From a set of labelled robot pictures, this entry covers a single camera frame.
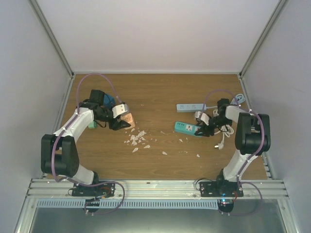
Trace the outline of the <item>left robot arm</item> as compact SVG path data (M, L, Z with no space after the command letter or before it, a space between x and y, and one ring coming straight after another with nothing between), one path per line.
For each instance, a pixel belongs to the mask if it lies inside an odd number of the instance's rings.
M121 119L129 113L125 102L110 108L104 106L106 93L101 90L91 90L90 97L78 102L70 119L53 134L45 134L41 139L41 170L51 174L57 182L68 179L83 185L83 190L89 196L95 196L100 191L96 181L96 173L80 164L76 143L84 130L94 121L107 123L109 129L117 131L130 127Z

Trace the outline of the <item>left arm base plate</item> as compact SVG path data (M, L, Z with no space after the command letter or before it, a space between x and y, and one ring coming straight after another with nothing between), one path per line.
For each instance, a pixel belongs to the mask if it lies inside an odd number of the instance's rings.
M73 188L68 190L68 195L72 197L113 197L115 192L115 184L108 183L95 187L74 184Z

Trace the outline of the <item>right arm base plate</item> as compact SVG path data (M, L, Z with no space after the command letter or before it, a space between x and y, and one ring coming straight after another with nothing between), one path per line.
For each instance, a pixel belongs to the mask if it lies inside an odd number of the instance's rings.
M236 182L200 181L198 188L201 197L235 198L244 196Z

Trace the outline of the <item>light blue power strip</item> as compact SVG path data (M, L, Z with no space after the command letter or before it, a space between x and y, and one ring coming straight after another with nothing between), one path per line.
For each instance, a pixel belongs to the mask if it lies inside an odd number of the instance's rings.
M178 113L191 113L196 111L206 110L207 107L203 108L203 103L194 103L194 104L177 104L176 111Z

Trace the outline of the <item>dark blue cube adapter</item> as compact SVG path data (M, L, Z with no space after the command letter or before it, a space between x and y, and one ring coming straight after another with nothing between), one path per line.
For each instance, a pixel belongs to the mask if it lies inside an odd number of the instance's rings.
M103 106L107 107L107 108L112 108L115 106L115 104L116 104L116 102L115 102L114 98L111 95L106 93L104 95Z

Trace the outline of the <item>teal power strip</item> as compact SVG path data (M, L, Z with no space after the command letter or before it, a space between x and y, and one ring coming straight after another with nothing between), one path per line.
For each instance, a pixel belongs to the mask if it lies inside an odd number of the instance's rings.
M200 129L200 126L193 124L188 124L185 122L176 121L174 124L174 131L177 133L182 133L186 135L202 137L201 135L196 135L195 133Z

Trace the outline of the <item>pink cube adapter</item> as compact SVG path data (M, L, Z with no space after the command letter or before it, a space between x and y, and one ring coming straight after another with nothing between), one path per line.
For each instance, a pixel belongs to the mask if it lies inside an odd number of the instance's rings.
M131 129L135 127L135 121L131 113L127 113L126 115L121 116L121 120L127 122L130 126L126 127L126 129Z

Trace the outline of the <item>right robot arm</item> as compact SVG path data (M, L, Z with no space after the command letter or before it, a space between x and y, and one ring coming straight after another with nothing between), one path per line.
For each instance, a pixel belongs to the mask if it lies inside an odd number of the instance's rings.
M236 151L228 165L217 176L215 191L219 196L228 197L238 192L241 178L249 165L271 146L270 118L267 114L256 114L231 104L228 99L217 102L218 115L209 116L203 110L196 111L194 117L200 128L196 136L213 136L222 126L237 123L235 131Z

